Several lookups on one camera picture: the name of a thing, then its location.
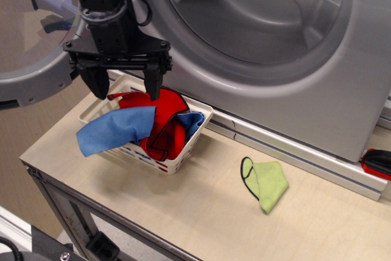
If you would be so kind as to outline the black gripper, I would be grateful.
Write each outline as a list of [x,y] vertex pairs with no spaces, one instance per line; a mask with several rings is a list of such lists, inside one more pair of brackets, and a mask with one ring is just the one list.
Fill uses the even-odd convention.
[[81,11],[82,20],[89,28],[86,34],[63,44],[87,87],[97,98],[104,100],[109,91],[109,76],[103,68],[143,70],[144,86],[151,101],[160,97],[163,74],[172,69],[170,43],[143,33],[135,14],[126,7],[117,11]]

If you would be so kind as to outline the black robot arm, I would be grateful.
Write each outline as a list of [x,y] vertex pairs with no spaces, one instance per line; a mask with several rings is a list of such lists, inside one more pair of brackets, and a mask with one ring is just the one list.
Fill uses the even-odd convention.
[[170,43],[141,31],[152,20],[152,10],[138,22],[132,0],[79,0],[89,29],[84,37],[63,45],[70,63],[99,99],[109,90],[108,70],[141,70],[151,100],[160,96],[163,76],[172,68]]

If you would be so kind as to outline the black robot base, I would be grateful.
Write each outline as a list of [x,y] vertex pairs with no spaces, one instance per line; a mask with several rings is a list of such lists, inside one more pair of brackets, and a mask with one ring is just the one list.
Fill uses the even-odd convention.
[[1,227],[1,260],[86,260],[39,229]]

